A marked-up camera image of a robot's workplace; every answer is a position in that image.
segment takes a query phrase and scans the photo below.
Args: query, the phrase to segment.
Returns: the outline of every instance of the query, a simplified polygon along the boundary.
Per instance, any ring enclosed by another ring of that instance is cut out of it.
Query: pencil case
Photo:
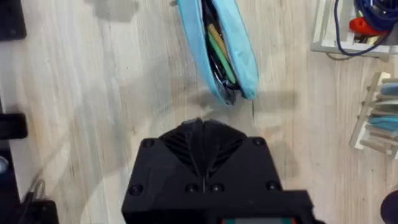
[[[235,0],[178,0],[185,35],[212,94],[226,105],[256,97],[256,59]]]

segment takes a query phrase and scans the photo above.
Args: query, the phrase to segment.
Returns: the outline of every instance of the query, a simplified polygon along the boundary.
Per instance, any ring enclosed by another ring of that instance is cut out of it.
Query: black 3d-printed part
[[[0,0],[0,41],[26,37],[21,0]]]
[[[305,190],[283,191],[267,143],[217,121],[141,142],[122,207],[127,224],[294,218],[318,224]]]

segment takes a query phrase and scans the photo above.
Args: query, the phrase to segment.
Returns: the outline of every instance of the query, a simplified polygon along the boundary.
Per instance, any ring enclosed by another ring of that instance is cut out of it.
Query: red object
[[[385,34],[387,31],[377,31],[372,29],[368,25],[368,23],[365,21],[363,17],[359,17],[356,19],[353,19],[352,21],[349,22],[349,28],[353,30],[356,33],[359,34],[364,34],[364,35],[381,35]]]

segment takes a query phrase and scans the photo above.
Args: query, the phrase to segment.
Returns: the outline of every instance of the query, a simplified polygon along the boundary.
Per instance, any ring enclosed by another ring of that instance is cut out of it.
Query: black object
[[[57,207],[53,201],[36,200],[33,192],[29,192],[22,203],[19,198],[8,140],[26,136],[23,114],[0,114],[0,223],[58,224]]]
[[[122,213],[127,224],[216,224],[228,218],[321,223],[312,208],[307,191],[282,190],[263,138],[196,119],[142,141]]]
[[[398,190],[384,199],[381,204],[381,217],[386,224],[398,223]]]
[[[21,0],[0,0],[0,41],[26,37]]]

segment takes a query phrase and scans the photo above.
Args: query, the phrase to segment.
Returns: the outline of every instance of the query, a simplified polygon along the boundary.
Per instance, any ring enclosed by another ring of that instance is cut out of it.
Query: light blue pencil case
[[[210,65],[203,22],[203,1],[178,0],[185,35],[197,69],[212,94],[226,105],[233,105],[235,96],[239,94],[249,100],[255,99],[259,82],[256,59],[235,0],[212,0],[212,3],[218,14],[229,62],[240,87],[238,90],[226,88],[217,79]]]

